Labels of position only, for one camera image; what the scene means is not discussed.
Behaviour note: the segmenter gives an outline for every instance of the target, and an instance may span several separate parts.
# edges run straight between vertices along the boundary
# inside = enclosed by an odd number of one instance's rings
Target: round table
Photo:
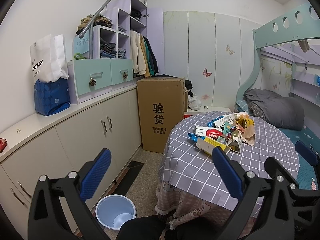
[[[188,133],[195,132],[195,124],[206,124],[227,112],[209,112],[193,115],[182,120],[171,131],[159,167],[156,211],[166,215],[176,210],[170,220],[171,228],[197,216],[205,216],[222,225],[234,210],[238,200],[232,198],[224,185],[211,157],[196,147]],[[264,162],[274,156],[296,178],[299,157],[289,138],[273,125],[259,117],[254,119],[255,139],[253,147],[243,143],[241,154],[230,151],[228,157],[238,161],[244,170],[254,171],[261,178],[269,178]],[[250,232],[254,218],[262,204],[257,199],[252,220],[247,224]]]

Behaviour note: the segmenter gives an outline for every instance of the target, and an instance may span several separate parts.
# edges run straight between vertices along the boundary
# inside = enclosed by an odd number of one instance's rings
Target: black pants
[[[158,216],[150,216],[129,220],[124,223],[116,240],[159,240],[165,224]],[[213,239],[216,231],[209,220],[199,217],[177,226],[175,230],[165,233],[166,240],[195,240]]]

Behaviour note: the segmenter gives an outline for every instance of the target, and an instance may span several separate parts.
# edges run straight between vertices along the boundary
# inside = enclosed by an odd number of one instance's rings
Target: red cloth
[[[7,140],[0,138],[0,152],[2,152],[6,146],[7,146]]]

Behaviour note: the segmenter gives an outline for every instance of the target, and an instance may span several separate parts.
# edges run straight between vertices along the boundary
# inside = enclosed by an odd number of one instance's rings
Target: gray checkered tablecloth
[[[188,132],[195,132],[195,124],[206,126],[222,114],[227,112],[200,113],[177,124],[168,138],[158,174],[161,181],[232,211],[237,200],[230,196],[210,156],[197,148],[188,136]],[[299,157],[293,143],[273,125],[259,117],[253,119],[256,133],[254,146],[243,144],[241,155],[230,151],[229,158],[238,161],[246,171],[269,178],[264,170],[264,162],[274,156],[296,178]],[[262,197],[258,198],[252,216],[256,217],[262,200]]]

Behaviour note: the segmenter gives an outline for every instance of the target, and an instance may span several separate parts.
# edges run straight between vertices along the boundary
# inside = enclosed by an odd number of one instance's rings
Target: metal railing
[[[111,0],[107,0],[100,9],[92,16],[91,20],[87,23],[87,25],[84,27],[82,32],[79,34],[79,38],[83,38],[87,30],[89,29],[89,58],[93,57],[93,22],[96,19],[96,17],[101,13],[101,11],[107,6],[108,3],[110,3]]]

